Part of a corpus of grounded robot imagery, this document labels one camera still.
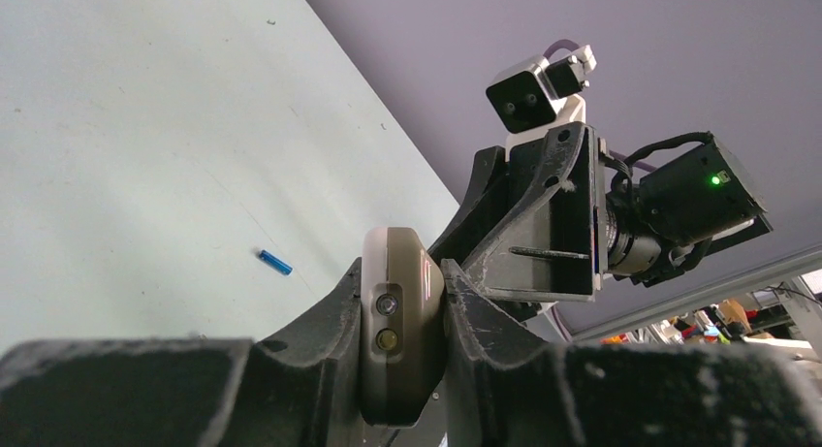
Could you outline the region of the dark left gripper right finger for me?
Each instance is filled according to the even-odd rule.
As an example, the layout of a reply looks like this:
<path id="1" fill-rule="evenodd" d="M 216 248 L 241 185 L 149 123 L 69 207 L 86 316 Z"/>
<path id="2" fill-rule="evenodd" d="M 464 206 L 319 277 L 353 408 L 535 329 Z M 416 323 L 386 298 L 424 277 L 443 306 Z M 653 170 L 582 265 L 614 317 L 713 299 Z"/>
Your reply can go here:
<path id="1" fill-rule="evenodd" d="M 821 397 L 791 360 L 751 344 L 553 343 L 480 296 L 452 261 L 452 446 L 817 446 Z"/>

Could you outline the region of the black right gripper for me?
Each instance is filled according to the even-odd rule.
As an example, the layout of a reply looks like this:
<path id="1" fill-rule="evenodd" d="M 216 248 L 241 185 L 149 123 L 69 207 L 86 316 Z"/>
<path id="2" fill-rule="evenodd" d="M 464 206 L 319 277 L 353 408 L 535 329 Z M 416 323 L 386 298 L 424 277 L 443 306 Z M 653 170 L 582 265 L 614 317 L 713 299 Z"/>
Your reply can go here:
<path id="1" fill-rule="evenodd" d="M 574 122 L 509 152 L 474 155 L 463 200 L 428 249 L 463 264 L 475 290 L 510 302 L 590 302 L 607 269 L 605 166 L 590 126 Z"/>

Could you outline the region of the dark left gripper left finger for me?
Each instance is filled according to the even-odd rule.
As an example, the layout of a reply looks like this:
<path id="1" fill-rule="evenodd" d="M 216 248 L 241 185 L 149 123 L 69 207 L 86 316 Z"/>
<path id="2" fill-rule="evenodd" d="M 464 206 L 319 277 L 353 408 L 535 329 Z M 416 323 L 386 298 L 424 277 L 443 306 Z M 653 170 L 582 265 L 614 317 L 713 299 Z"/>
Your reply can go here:
<path id="1" fill-rule="evenodd" d="M 5 446 L 359 446 L 361 266 L 260 341 L 32 340 L 1 360 Z"/>

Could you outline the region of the blue battery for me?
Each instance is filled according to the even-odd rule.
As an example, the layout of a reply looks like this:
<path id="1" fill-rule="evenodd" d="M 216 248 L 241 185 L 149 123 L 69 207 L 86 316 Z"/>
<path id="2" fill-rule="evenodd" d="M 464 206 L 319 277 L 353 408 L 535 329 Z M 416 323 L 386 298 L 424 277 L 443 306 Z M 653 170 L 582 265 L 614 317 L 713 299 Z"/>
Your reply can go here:
<path id="1" fill-rule="evenodd" d="M 256 254 L 257 258 L 269 266 L 270 268 L 274 269 L 278 273 L 288 276 L 292 273 L 293 268 L 284 262 L 283 260 L 279 259 L 272 253 L 266 251 L 265 249 L 261 249 Z"/>

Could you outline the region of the beige remote control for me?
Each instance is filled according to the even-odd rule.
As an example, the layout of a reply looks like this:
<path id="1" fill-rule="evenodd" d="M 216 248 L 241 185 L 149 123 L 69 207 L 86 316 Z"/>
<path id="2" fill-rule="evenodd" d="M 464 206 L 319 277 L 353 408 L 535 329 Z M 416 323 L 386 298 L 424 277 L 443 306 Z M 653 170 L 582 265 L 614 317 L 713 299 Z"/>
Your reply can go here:
<path id="1" fill-rule="evenodd" d="M 444 276 L 417 233 L 380 227 L 364 238 L 360 399 L 372 425 L 418 422 L 446 364 Z"/>

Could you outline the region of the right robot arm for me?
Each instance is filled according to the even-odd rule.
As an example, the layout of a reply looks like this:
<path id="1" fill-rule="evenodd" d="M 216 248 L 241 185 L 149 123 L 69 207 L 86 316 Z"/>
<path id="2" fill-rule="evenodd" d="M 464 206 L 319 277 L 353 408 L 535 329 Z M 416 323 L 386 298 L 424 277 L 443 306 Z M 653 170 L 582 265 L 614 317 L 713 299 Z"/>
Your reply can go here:
<path id="1" fill-rule="evenodd" d="M 652 287 L 767 234 L 764 213 L 744 167 L 709 132 L 617 159 L 572 122 L 479 151 L 430 253 L 495 301 L 590 302 L 606 276 Z"/>

